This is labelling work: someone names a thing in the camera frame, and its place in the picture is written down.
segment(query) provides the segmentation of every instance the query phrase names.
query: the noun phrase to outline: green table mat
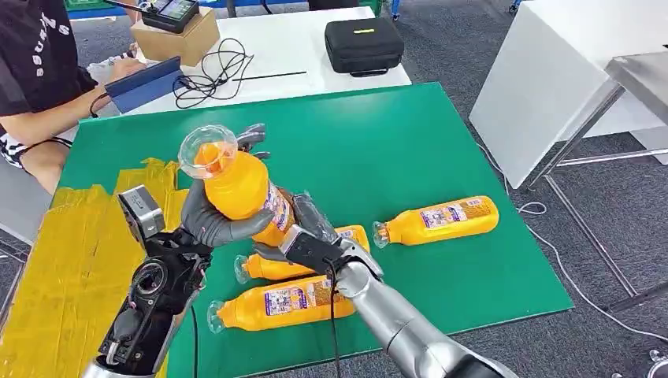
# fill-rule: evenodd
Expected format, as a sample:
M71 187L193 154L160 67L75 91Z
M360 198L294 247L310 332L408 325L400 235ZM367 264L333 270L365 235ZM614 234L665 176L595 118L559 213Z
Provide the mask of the green table mat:
M113 190L120 169L145 158L176 160L184 136L206 124L235 132L262 122L267 140L258 150L273 182L309 191L335 226L361 224L405 209L487 195L500 221L488 234L421 246L372 246L386 282L446 333L503 323L573 306L536 241L438 83L208 109L87 120L68 159L61 186L93 183ZM180 177L180 186L189 180ZM195 301L199 323L199 376L245 376L333 358L328 322L263 332L206 326L212 300L235 298L267 284L236 282L232 264L251 242L219 248ZM337 321L342 355L379 348L358 315ZM191 376L190 314L169 355L169 376Z

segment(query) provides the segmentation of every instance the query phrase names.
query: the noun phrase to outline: carrying case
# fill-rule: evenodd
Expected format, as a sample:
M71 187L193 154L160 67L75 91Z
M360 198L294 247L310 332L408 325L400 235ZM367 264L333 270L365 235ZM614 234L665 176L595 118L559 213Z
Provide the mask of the carrying case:
M384 18L329 22L325 45L334 71L353 76L386 73L403 55L403 40Z

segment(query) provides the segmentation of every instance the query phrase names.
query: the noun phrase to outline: hand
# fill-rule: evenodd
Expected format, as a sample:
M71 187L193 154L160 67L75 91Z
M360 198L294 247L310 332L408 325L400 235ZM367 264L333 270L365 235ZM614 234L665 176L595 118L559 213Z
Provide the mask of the hand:
M124 77L130 76L131 74L140 71L144 68L146 68L146 65L144 63L131 57L115 61L113 63L113 67L111 68L111 76L109 77L109 82L112 83L114 81L123 79Z
M229 220L206 197L204 182L193 180L181 210L181 227L197 242L216 248L237 240L248 239L264 230L273 213L263 209L244 220Z
M239 145L239 150L243 152L250 152L253 147L260 142L265 141L267 131L265 124L253 124L248 126L241 134L236 136L236 142ZM269 152L257 152L253 154L259 159L266 159L269 157Z
M137 51L139 51L139 44L137 42L130 43L130 47L128 47L128 51L132 52L133 57L137 57Z
M317 238L329 243L333 243L339 237L332 224L329 223L327 217L315 206L313 199L308 193L293 196L283 188L280 188L280 192L288 199L292 209L295 211L295 221L298 225L314 234ZM253 250L267 260L287 261L285 255L274 246L255 243L253 244Z

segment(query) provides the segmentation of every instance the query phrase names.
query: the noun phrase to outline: plastic bottle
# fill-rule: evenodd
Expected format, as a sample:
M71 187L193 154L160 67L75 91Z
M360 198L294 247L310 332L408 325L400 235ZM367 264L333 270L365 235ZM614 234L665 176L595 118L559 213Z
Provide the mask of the plastic bottle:
M359 225L336 228L335 230L344 238L351 238L364 249L369 251L369 239L366 237L364 228ZM248 282L251 278L266 278L267 280L285 280L287 278L313 274L314 271L299 264L290 264L283 261L267 260L259 254L249 257L237 256L234 260L234 273L240 284Z
M207 312L209 329L213 333L232 327L261 331L325 321L330 317L331 289L327 276L255 287L231 301L211 302ZM334 295L334 317L346 317L353 312L349 299Z
M499 211L489 197L478 195L417 210L407 210L389 222L373 222L373 242L407 246L490 232Z
M227 128L204 126L188 134L181 143L179 163L190 177L204 179L206 197L226 217L247 219L262 209L275 213L253 240L278 246L295 223L290 203L269 181L265 164L238 151L236 137Z

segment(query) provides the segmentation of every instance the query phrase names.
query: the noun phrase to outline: gray carpet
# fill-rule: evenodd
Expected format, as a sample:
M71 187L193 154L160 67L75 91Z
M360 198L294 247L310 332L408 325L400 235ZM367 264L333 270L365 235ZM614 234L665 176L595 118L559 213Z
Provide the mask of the gray carpet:
M406 41L403 64L410 78L415 83L440 81L465 120L512 21L505 13L509 3L509 0L403 0L400 7L402 16L396 25ZM304 10L306 6L272 8L279 13ZM259 7L239 9L240 16L263 12ZM225 17L225 11L220 11L219 16ZM131 42L127 26L124 17L75 23L82 65L127 49ZM640 148L631 135L620 134L585 140L573 155ZM668 280L666 167L647 157L563 169L554 177L638 290ZM542 201L547 205L547 214L527 216L526 223L559 248L571 276L594 302L604 305L625 297L622 287L546 183L535 192L513 191L511 195L517 204ZM541 247L553 267L559 269L554 253L546 246ZM0 261L0 285L6 284L3 277L12 275L11 268ZM624 377L641 377L651 366L650 349L668 352L665 343L619 328L587 306L570 285L565 286L575 302L573 310L466 332L455 338L505 363L525 378L606 378L613 372ZM668 298L663 298L629 309L619 317L631 326L668 335L667 309ZM344 359L342 366L343 376L400 376L382 353ZM332 377L335 372L332 364L323 364L271 376L317 378Z

